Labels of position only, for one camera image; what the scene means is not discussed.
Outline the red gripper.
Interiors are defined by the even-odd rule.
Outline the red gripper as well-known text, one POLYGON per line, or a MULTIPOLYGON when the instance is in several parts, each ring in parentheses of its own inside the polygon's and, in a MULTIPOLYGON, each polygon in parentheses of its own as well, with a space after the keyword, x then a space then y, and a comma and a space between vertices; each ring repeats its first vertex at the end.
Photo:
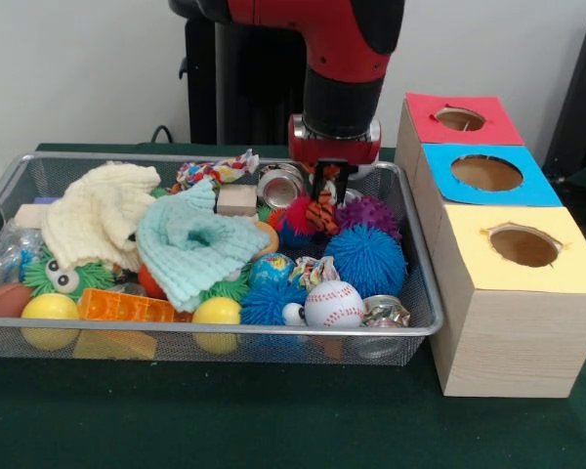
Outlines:
MULTIPOLYGON (((354 139, 330 139, 311 131, 301 114, 288 120, 289 156, 300 163, 315 164, 311 199, 317 201, 322 191, 320 161, 341 161, 350 165, 369 165, 375 161, 381 147, 381 124, 373 118, 367 131, 354 139)), ((349 181, 350 166, 341 165, 335 179, 337 203, 343 203, 349 181)))

